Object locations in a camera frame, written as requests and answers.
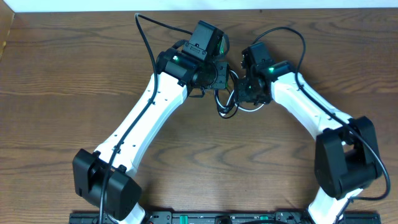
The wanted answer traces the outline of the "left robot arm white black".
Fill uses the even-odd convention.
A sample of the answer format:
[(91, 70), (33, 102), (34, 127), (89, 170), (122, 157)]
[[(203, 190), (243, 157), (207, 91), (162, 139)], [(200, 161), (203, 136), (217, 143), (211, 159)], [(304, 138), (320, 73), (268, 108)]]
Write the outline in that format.
[(139, 164), (168, 117), (199, 89), (225, 89), (229, 67), (223, 59), (228, 36), (199, 21), (188, 40), (179, 40), (154, 59), (154, 72), (139, 101), (119, 127), (93, 152), (80, 149), (72, 160), (75, 192), (99, 208), (97, 215), (70, 223), (140, 223), (142, 189), (134, 181)]

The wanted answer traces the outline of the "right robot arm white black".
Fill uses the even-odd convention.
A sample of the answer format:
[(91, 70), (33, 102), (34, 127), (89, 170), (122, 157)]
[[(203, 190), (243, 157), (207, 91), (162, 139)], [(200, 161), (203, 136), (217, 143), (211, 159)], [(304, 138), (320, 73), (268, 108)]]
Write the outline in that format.
[(376, 130), (365, 116), (352, 118), (309, 86), (290, 62), (276, 63), (262, 42), (242, 51), (244, 78), (235, 85), (238, 103), (283, 106), (315, 140), (314, 173), (320, 186), (308, 206), (311, 223), (376, 223), (347, 215), (347, 206), (383, 174)]

